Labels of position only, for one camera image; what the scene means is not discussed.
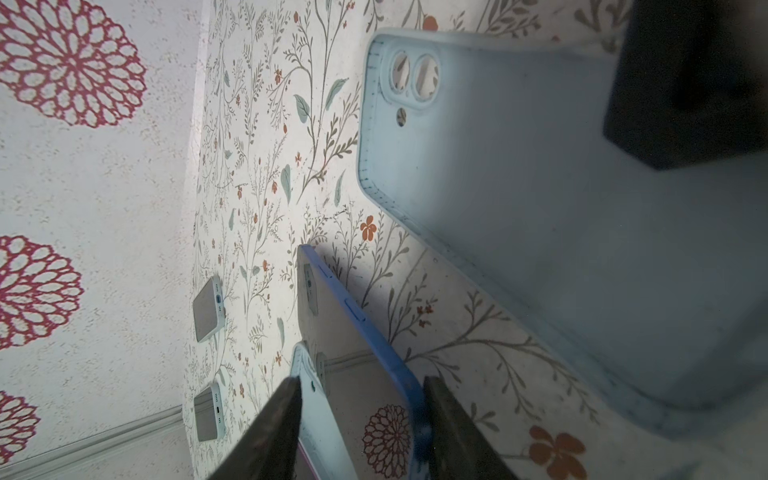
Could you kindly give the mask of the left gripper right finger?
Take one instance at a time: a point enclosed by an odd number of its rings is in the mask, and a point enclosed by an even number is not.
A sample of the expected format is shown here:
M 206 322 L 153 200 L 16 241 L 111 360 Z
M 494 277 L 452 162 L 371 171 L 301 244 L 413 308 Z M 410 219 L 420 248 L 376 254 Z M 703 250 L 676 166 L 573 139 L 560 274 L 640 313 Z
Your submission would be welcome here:
M 518 480 L 448 389 L 434 376 L 424 380 L 432 428 L 431 479 Z

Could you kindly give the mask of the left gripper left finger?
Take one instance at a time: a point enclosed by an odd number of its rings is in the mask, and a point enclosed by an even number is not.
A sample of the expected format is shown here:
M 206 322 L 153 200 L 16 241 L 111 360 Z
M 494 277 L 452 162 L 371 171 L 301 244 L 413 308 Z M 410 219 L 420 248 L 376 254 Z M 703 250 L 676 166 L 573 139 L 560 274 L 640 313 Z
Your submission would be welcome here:
M 292 479 L 302 411 L 301 381 L 285 378 L 210 480 Z

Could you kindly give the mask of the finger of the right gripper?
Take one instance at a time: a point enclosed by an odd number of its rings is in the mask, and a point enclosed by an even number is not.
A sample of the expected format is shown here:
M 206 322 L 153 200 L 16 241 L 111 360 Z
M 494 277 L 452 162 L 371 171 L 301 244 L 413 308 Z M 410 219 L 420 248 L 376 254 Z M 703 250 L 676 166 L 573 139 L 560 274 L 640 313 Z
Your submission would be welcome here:
M 767 151 L 767 76 L 735 1 L 637 1 L 603 136 L 655 170 Z

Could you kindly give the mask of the blue phone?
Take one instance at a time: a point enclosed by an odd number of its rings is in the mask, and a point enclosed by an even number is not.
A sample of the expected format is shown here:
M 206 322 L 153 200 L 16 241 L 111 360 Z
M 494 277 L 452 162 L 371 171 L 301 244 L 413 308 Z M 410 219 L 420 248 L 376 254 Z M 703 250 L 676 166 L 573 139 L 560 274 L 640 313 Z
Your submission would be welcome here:
M 421 383 L 310 245 L 297 249 L 298 322 L 357 479 L 427 479 Z

